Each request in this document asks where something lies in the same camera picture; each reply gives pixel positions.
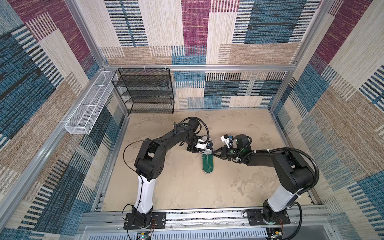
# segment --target black mesh shelf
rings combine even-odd
[[[166,68],[119,68],[112,81],[128,113],[173,113],[170,71]]]

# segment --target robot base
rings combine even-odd
[[[248,216],[249,225],[251,225],[251,226],[267,225],[263,221],[263,216],[262,216],[261,211],[262,211],[262,209],[248,209],[246,211],[247,216]],[[289,219],[289,216],[288,216],[286,210],[284,210],[282,212],[280,219],[282,220],[283,224],[291,224],[291,220]]]
[[[161,229],[166,227],[166,212],[153,212],[152,213],[152,219],[156,220],[156,229]],[[153,226],[153,221],[144,229],[151,229]],[[140,222],[137,221],[132,213],[127,213],[124,221],[124,230],[132,230],[132,229],[141,229],[140,227]]]

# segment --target wire mesh rack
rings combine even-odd
[[[110,95],[115,72],[100,73],[87,94],[65,124],[70,134],[89,134]]]
[[[119,68],[112,80],[128,113],[173,113],[170,71],[167,68]]]

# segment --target tan floor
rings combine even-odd
[[[207,124],[215,149],[223,146],[220,136],[224,134],[252,137],[253,150],[284,146],[266,109],[132,114],[108,186],[103,211],[119,211],[126,204],[136,201],[137,175],[123,162],[124,148],[133,141],[160,137],[172,130],[174,122],[189,116],[199,117]],[[125,158],[131,167],[140,147],[141,143],[138,142],[126,151]],[[164,170],[155,185],[154,209],[262,206],[279,185],[274,168],[249,167],[216,157],[213,172],[206,174],[202,170],[201,155],[187,152],[186,147],[176,145],[167,153]],[[307,193],[302,195],[299,202],[311,204]]]

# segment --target white wire basket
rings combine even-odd
[[[65,124],[70,134],[89,134],[113,89],[115,72],[103,71]]]

